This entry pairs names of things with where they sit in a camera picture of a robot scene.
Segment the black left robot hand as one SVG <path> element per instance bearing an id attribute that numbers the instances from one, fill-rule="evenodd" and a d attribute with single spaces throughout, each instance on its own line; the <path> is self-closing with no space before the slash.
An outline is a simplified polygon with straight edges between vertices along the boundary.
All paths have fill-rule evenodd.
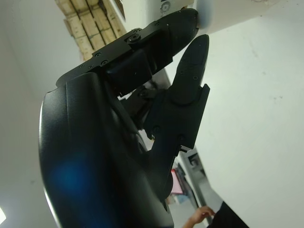
<path id="1" fill-rule="evenodd" d="M 62 75 L 39 117 L 45 195 L 60 228 L 172 228 L 179 152 L 192 150 L 210 88 L 208 35 L 181 9 L 133 29 Z"/>

